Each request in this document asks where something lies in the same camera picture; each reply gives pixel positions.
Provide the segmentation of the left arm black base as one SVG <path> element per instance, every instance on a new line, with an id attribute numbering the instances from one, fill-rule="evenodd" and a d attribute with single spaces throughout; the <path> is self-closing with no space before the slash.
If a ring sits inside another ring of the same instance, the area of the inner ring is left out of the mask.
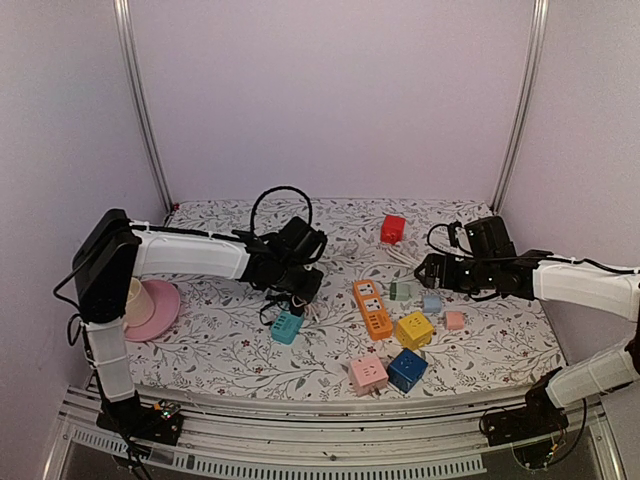
<path id="1" fill-rule="evenodd" d="M 145 406 L 135 391 L 125 400 L 103 399 L 96 425 L 118 433 L 126 440 L 141 439 L 176 446 L 184 423 L 180 410 L 178 404 L 166 400 Z"/>

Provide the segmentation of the yellow cube socket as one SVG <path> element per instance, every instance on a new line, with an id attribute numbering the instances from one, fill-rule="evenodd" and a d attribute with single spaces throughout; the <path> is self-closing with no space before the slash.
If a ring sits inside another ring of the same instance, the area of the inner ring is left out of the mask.
<path id="1" fill-rule="evenodd" d="M 420 311 L 401 318 L 395 328 L 395 337 L 399 343 L 412 351 L 431 343 L 435 328 Z"/>

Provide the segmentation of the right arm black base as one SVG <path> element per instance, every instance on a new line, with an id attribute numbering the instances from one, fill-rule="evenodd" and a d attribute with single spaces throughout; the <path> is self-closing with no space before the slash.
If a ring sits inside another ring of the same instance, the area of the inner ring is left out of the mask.
<path id="1" fill-rule="evenodd" d="M 479 420 L 479 430 L 490 446 L 503 445 L 560 432 L 569 425 L 563 407 L 556 407 L 545 389 L 560 367 L 542 376 L 526 392 L 525 404 L 515 409 L 486 411 Z"/>

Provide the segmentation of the green plug adapter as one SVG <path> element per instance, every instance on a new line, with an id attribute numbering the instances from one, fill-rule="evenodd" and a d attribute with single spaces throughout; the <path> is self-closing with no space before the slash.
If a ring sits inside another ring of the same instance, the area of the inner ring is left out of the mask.
<path id="1" fill-rule="evenodd" d="M 394 281 L 389 286 L 389 299 L 396 302 L 407 302 L 416 299 L 420 289 L 408 282 Z"/>

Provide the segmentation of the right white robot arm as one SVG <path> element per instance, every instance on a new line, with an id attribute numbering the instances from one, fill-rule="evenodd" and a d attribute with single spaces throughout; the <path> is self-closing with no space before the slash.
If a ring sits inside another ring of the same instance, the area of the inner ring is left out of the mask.
<path id="1" fill-rule="evenodd" d="M 583 307 L 627 321 L 639 320 L 639 270 L 558 256 L 548 250 L 517 253 L 504 220 L 490 216 L 446 225 L 450 248 L 431 248 L 414 270 L 426 288 L 467 295 L 475 301 L 516 297 Z M 591 395 L 639 379 L 639 336 L 546 374 L 527 392 L 517 427 L 537 436 L 561 410 Z"/>

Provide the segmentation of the orange power strip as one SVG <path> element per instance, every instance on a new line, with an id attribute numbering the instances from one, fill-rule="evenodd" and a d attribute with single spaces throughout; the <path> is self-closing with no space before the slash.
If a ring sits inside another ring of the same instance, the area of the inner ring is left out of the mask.
<path id="1" fill-rule="evenodd" d="M 356 281 L 353 284 L 353 292 L 370 338 L 373 341 L 390 338 L 393 323 L 375 283 L 372 280 Z"/>

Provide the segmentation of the light blue plug adapter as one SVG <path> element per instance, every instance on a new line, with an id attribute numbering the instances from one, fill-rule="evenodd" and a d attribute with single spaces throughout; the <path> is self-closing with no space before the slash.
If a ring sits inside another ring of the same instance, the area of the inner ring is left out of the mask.
<path id="1" fill-rule="evenodd" d="M 438 314 L 442 311 L 442 300 L 438 295 L 424 295 L 421 299 L 423 314 Z"/>

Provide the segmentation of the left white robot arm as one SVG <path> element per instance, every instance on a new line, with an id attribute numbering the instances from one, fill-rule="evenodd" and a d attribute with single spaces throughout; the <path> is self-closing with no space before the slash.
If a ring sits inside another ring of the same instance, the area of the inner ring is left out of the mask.
<path id="1" fill-rule="evenodd" d="M 306 305 L 323 274 L 314 268 L 328 238 L 299 217 L 279 231 L 258 236 L 153 226 L 111 209 L 100 219 L 72 260 L 66 277 L 76 288 L 71 300 L 85 328 L 91 363 L 111 419 L 128 434 L 148 426 L 148 412 L 136 394 L 126 354 L 123 320 L 130 281 L 156 274 L 213 276 L 283 292 Z"/>

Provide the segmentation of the pink plug adapter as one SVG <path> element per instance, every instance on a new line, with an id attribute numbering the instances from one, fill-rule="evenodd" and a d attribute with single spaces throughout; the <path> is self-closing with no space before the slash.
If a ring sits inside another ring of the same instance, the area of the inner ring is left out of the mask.
<path id="1" fill-rule="evenodd" d="M 444 325 L 449 331 L 463 330 L 465 328 L 465 315 L 459 311 L 447 311 L 444 313 Z"/>

